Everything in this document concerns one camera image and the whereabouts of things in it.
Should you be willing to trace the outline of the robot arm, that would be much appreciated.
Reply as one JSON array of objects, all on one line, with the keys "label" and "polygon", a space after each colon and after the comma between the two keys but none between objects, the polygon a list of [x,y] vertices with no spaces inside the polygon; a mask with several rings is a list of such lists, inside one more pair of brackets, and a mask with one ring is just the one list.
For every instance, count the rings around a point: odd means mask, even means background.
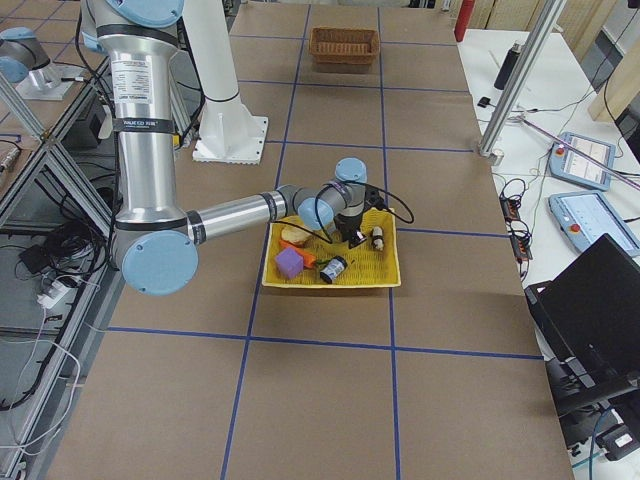
[{"label": "robot arm", "polygon": [[11,83],[23,81],[30,72],[51,63],[35,33],[27,27],[1,32],[1,73]]},{"label": "robot arm", "polygon": [[334,225],[351,246],[362,242],[367,170],[356,158],[339,161],[317,190],[285,185],[203,210],[178,205],[170,63],[181,38],[205,98],[195,159],[256,164],[266,138],[267,119],[241,100],[220,2],[85,1],[80,25],[88,45],[110,60],[123,195],[115,262],[128,285],[174,293],[194,277],[200,244],[290,215],[312,230]]}]

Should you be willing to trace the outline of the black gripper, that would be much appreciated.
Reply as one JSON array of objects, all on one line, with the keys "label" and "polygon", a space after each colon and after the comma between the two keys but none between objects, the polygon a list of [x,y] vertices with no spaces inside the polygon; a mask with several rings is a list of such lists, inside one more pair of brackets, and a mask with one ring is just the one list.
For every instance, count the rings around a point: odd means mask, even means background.
[{"label": "black gripper", "polygon": [[352,216],[339,214],[335,217],[335,226],[341,239],[349,247],[357,247],[366,241],[366,235],[361,231],[362,217],[362,213]]}]

